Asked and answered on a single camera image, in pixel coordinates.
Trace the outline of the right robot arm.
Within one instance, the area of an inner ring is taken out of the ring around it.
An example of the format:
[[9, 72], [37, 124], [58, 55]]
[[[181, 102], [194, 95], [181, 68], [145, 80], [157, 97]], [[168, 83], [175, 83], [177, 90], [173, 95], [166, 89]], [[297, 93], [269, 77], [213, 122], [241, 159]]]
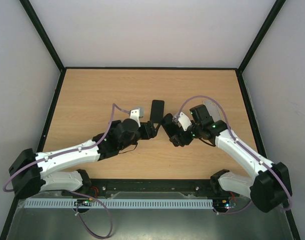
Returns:
[[178, 112], [171, 119], [174, 146], [189, 145], [193, 139], [209, 141], [232, 157], [248, 174], [243, 177], [228, 170], [213, 175], [211, 192], [221, 196], [235, 192], [249, 198], [262, 212], [268, 213], [292, 196], [289, 170], [282, 162], [274, 163], [245, 144], [222, 119], [215, 121], [204, 104], [190, 110], [190, 116]]

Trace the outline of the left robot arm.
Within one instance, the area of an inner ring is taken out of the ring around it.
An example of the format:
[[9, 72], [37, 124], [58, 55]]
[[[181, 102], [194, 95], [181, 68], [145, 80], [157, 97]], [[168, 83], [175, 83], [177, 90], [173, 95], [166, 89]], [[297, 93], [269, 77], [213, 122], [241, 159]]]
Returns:
[[136, 147], [140, 140], [156, 137], [158, 130], [152, 121], [136, 122], [127, 118], [113, 121], [107, 133], [100, 133], [76, 146], [37, 153], [31, 148], [25, 149], [8, 170], [14, 195], [23, 200], [44, 191], [87, 192], [91, 181], [85, 170], [63, 170], [117, 156], [129, 146]]

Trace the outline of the black smartphone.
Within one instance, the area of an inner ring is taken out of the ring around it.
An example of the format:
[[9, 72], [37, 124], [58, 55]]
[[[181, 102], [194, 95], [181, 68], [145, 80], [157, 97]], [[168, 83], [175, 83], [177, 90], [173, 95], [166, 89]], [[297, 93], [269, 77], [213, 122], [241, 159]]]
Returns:
[[165, 102], [163, 100], [152, 100], [150, 110], [150, 121], [154, 124], [160, 124], [164, 117]]

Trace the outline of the phone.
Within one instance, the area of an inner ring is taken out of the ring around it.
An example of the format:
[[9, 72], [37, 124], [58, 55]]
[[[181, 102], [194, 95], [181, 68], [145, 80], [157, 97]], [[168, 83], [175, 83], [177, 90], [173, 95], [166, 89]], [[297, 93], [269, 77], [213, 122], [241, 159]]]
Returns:
[[173, 115], [167, 113], [161, 120], [161, 126], [163, 127], [165, 133], [169, 137], [169, 141], [175, 146], [179, 146], [179, 137], [181, 133], [180, 127], [173, 121]]

